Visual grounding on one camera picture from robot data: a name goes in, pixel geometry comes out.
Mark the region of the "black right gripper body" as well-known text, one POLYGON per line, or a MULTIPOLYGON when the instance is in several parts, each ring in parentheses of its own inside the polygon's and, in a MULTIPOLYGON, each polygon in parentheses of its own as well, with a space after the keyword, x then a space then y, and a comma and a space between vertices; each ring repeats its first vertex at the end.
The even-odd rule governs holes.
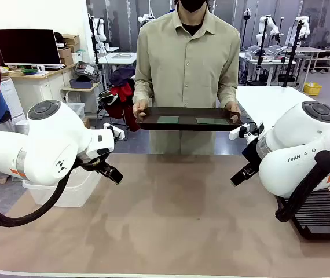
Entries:
POLYGON ((242 169, 243 174, 256 174, 262 161, 256 150, 258 136, 244 136, 247 146, 242 151, 242 155, 247 159, 248 164, 242 169))

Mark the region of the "person's left hand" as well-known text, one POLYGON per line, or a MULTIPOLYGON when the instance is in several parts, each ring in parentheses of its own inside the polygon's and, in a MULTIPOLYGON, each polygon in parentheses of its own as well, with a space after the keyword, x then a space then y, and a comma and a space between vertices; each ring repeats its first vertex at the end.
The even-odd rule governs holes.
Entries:
POLYGON ((235 101, 229 101, 225 107, 226 117, 233 123, 237 123, 241 118, 241 110, 235 101))

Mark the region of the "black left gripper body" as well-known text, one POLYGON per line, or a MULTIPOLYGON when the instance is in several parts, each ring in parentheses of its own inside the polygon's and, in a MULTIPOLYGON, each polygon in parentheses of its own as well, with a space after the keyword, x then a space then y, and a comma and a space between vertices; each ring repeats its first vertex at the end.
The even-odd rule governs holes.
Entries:
POLYGON ((112 173, 112 166, 106 162, 109 155, 110 152, 93 159, 88 158, 87 155, 79 155, 78 166, 87 171, 96 171, 102 175, 109 175, 112 173))

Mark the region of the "person's right hand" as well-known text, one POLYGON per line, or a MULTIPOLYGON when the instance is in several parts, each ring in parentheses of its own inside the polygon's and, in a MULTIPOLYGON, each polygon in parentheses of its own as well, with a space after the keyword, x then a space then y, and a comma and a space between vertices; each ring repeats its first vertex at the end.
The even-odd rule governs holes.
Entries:
POLYGON ((148 107, 148 101, 146 99, 138 100, 133 105, 133 114, 137 119, 146 117, 146 109, 148 107))

